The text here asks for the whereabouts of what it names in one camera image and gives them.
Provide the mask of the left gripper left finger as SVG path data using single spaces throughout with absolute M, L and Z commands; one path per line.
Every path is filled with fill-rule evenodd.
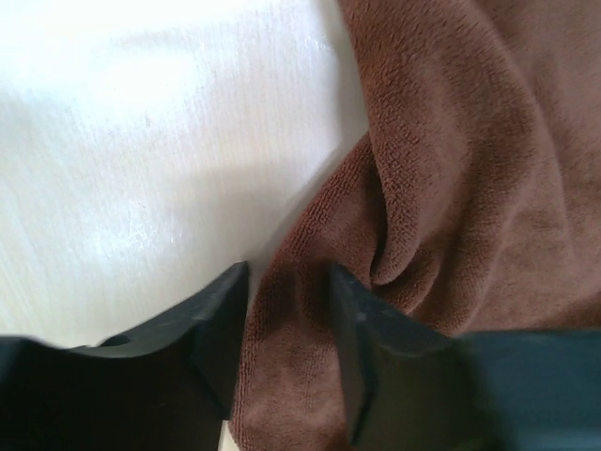
M 96 347 L 1 340 L 5 450 L 215 450 L 232 412 L 249 296 L 239 262 Z

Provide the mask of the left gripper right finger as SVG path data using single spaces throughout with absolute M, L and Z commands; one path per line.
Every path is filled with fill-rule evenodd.
M 451 340 L 330 270 L 347 436 L 357 450 L 467 450 L 470 385 Z

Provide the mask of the brown towel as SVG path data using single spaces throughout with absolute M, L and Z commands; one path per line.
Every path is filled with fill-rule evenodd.
M 369 122 L 248 317 L 242 450 L 345 450 L 328 268 L 446 334 L 600 322 L 600 5 L 344 1 Z

